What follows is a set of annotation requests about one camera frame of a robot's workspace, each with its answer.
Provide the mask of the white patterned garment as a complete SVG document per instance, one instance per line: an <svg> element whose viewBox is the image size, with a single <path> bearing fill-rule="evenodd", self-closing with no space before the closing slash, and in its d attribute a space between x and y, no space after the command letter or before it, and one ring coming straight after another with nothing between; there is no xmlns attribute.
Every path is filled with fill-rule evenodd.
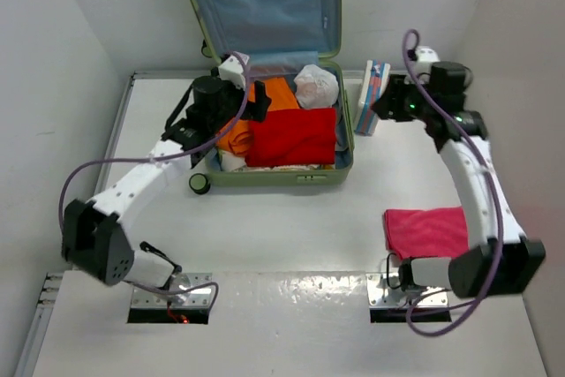
<svg viewBox="0 0 565 377"><path fill-rule="evenodd" d="M335 165L283 165L275 167L250 167L245 158L225 150L218 151L220 168L225 172L260 172L260 171L302 171L302 170L334 170Z"/></svg>

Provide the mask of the red cloth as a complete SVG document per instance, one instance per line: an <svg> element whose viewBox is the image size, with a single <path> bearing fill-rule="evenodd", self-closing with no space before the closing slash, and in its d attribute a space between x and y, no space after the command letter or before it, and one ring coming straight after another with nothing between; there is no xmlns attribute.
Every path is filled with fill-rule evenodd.
<svg viewBox="0 0 565 377"><path fill-rule="evenodd" d="M336 112L325 109L271 111L250 123L252 145L245 161L250 167L331 165L335 162Z"/></svg>

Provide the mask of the pink towel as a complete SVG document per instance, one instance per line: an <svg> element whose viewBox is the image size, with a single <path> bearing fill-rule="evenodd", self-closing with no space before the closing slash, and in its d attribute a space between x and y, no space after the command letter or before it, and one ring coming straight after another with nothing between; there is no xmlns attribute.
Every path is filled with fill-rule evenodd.
<svg viewBox="0 0 565 377"><path fill-rule="evenodd" d="M469 238L461 207L387 209L382 219L387 247L400 260L455 258L468 250Z"/></svg>

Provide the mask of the orange shirt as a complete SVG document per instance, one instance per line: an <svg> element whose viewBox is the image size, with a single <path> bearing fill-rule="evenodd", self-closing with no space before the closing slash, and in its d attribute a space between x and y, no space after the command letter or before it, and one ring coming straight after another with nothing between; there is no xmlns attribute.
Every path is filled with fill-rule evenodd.
<svg viewBox="0 0 565 377"><path fill-rule="evenodd" d="M263 80L266 95L271 99L268 112L299 109L298 101L287 80L283 77ZM245 157L252 147L253 135L248 120L240 119L229 132L220 138L216 144L217 148L229 152L235 156Z"/></svg>

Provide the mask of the white first aid box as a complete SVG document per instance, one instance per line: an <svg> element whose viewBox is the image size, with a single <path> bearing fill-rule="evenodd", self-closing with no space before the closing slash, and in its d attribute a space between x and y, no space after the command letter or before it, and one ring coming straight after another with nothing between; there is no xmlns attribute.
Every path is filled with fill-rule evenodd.
<svg viewBox="0 0 565 377"><path fill-rule="evenodd" d="M374 134L379 118L373 112L372 106L387 88L390 69L390 63L377 60L367 61L353 122L356 134L362 136Z"/></svg>

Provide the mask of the white plastic bag bundle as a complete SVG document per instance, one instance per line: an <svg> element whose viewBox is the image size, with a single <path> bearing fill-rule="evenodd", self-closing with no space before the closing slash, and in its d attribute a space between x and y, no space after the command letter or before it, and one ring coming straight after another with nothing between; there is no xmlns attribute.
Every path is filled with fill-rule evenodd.
<svg viewBox="0 0 565 377"><path fill-rule="evenodd" d="M295 97L303 109L325 109L337 102L340 87L336 76L318 65L306 65L294 78Z"/></svg>

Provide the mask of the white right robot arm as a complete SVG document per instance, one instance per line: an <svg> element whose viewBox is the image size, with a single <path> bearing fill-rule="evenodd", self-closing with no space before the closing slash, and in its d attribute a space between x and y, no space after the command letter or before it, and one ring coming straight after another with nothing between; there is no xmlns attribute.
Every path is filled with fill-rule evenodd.
<svg viewBox="0 0 565 377"><path fill-rule="evenodd" d="M438 287L459 298L521 294L542 265L545 247L526 237L505 199L486 124L479 112L465 107L467 68L440 61L428 74L425 84L391 74L371 109L382 120L424 123L461 201L468 248L454 259L408 256L400 264L400 288Z"/></svg>

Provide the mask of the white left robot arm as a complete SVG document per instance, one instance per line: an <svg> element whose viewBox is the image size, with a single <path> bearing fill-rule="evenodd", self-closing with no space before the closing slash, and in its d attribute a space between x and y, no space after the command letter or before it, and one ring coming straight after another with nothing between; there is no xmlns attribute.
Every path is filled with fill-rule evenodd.
<svg viewBox="0 0 565 377"><path fill-rule="evenodd" d="M220 139L221 129L243 118L262 122L271 104L264 83L237 86L214 76L196 78L167 118L150 153L131 159L132 169L110 188L64 209L62 257L99 282L125 282L163 297L182 268L147 242L132 248L127 237L146 205L194 168Z"/></svg>

